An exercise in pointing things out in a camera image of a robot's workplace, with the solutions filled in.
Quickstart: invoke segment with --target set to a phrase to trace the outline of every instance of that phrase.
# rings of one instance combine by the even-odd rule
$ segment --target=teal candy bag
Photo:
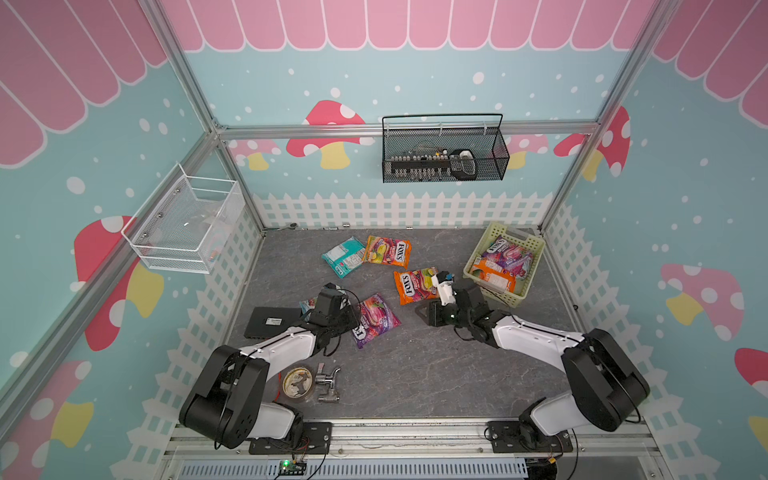
[[[339,278],[344,278],[362,265],[362,259],[366,253],[366,246],[355,237],[350,237],[340,245],[323,254],[323,259],[333,268]]]

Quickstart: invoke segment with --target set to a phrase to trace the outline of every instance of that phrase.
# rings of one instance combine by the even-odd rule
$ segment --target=mushroom illustration
[[[94,414],[92,402],[72,404],[67,398],[91,371],[91,363],[62,363],[35,403],[0,448],[3,478],[37,480],[45,468],[52,440],[75,447]]]
[[[736,277],[725,270],[668,263],[661,267],[662,282],[682,293],[667,300],[678,322],[690,325],[702,312],[710,317],[721,340],[731,340],[739,332],[744,318],[744,296]]]
[[[107,217],[91,223],[78,233],[74,239],[74,262],[79,281],[73,283],[73,290],[79,289],[91,278],[117,242],[121,241],[120,230],[128,220],[130,217]],[[151,273],[139,263],[138,258],[134,260],[85,329],[85,340],[91,350],[103,350],[118,337],[127,301],[133,302],[142,317],[149,317],[163,294],[163,285],[162,275]]]
[[[768,352],[738,349],[733,358],[736,370],[755,390],[768,397]]]
[[[765,417],[750,417],[750,428],[757,441],[768,452],[768,419]]]
[[[594,182],[598,175],[598,166],[601,160],[605,159],[611,175],[618,177],[627,163],[629,142],[629,113],[626,108],[619,107],[616,116],[608,126],[608,130],[603,134],[598,147],[587,160],[584,169],[581,171],[581,176],[585,180]],[[554,148],[554,154],[558,157],[574,155],[581,149],[582,143],[584,143],[583,134],[569,135]]]
[[[227,146],[237,164],[245,167],[245,160],[248,160],[248,168],[251,170],[266,170],[270,167],[263,154],[282,153],[272,140],[231,140]]]
[[[546,135],[512,135],[507,139],[509,151],[509,163],[507,170],[516,170],[525,166],[525,154],[545,154],[549,150],[549,141]]]
[[[360,125],[365,121],[352,108],[338,101],[321,100],[306,116],[305,125]],[[344,142],[373,145],[373,138],[292,138],[286,150],[294,157],[306,157],[320,150],[323,154],[320,166],[327,170],[339,170],[349,166]]]

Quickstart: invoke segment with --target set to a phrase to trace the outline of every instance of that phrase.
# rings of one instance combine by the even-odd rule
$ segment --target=candy bag
[[[398,325],[400,320],[377,293],[360,304],[360,325],[352,330],[352,335],[357,348],[361,349],[366,343]]]
[[[325,260],[339,278],[344,278],[349,272],[362,265],[365,247],[360,240],[350,237],[339,245],[323,254]]]
[[[395,272],[395,286],[400,292],[400,305],[437,298],[437,286],[432,285],[433,275],[437,275],[436,266],[411,272]]]
[[[482,257],[499,265],[517,280],[525,280],[533,263],[533,252],[510,243],[501,235],[483,252]]]
[[[387,237],[368,237],[366,245],[365,262],[383,263],[408,268],[411,258],[411,243],[407,240],[398,240]]]

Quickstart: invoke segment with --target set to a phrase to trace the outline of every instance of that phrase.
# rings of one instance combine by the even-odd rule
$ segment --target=black bracket
[[[303,424],[302,438],[307,437],[309,444],[306,447],[307,455],[327,455],[330,452],[331,431],[333,424],[331,422],[307,422]],[[297,454],[304,453],[304,442],[299,442]],[[251,455],[285,455],[291,453],[290,448],[283,446],[280,440],[276,439],[254,439],[250,441],[248,453]]]
[[[520,422],[488,422],[485,439],[493,446],[494,453],[551,453],[552,456],[574,451],[571,436],[563,431],[552,437],[544,437],[537,445],[525,445],[520,432]]]

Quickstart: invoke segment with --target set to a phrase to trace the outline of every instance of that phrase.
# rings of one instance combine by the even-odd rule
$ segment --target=orange candy bag
[[[408,268],[411,258],[411,243],[396,238],[368,236],[364,262],[396,265]]]

